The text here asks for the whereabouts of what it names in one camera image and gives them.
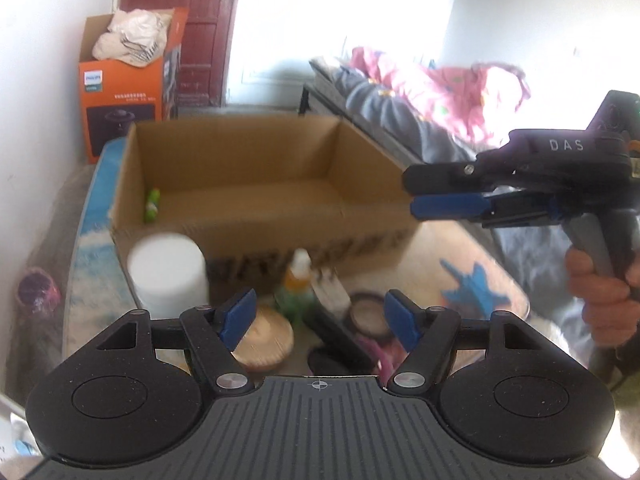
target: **philips logo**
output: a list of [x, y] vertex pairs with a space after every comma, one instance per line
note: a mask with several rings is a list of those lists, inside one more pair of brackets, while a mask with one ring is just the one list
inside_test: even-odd
[[84, 73], [84, 91], [102, 91], [102, 70], [91, 70]]
[[102, 70], [92, 70], [84, 73], [85, 85], [97, 85], [102, 82]]

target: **red wooden door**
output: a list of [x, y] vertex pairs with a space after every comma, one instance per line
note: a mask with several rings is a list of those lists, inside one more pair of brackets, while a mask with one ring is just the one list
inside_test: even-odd
[[237, 0], [120, 0], [120, 8], [189, 7], [182, 41], [178, 99], [187, 106], [220, 106]]

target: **white container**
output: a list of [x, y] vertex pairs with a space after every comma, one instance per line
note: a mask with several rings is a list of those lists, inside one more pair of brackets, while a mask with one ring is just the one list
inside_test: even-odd
[[129, 253], [127, 269], [138, 304], [152, 319], [178, 317], [192, 306], [209, 304], [204, 256], [186, 236], [143, 238]]

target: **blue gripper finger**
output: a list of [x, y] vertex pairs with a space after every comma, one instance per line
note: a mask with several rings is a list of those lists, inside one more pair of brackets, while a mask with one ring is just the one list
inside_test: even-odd
[[422, 337], [424, 311], [399, 290], [385, 295], [385, 319], [389, 328], [407, 352], [415, 348]]
[[225, 309], [226, 312], [223, 312], [224, 319], [219, 335], [230, 352], [236, 349], [242, 336], [254, 322], [257, 300], [255, 290], [251, 289], [238, 298], [231, 307]]
[[460, 220], [480, 216], [491, 207], [491, 200], [479, 193], [450, 193], [417, 196], [410, 211], [418, 220]]

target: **floor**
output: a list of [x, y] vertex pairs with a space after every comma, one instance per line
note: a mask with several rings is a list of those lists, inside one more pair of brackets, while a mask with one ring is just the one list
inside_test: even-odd
[[[234, 107], [229, 109], [187, 108], [182, 115], [209, 113], [272, 112], [264, 108]], [[82, 207], [90, 186], [94, 167], [77, 170], [65, 183], [56, 200], [52, 221], [41, 246], [33, 253], [29, 265], [47, 270], [60, 287], [63, 302], [66, 294], [69, 265], [76, 239]], [[7, 363], [6, 394], [24, 405], [34, 384], [62, 360], [63, 308], [52, 319], [37, 320], [18, 313], [12, 346]], [[620, 414], [622, 435], [635, 456], [640, 456], [640, 408]], [[613, 448], [623, 445], [611, 442]]]

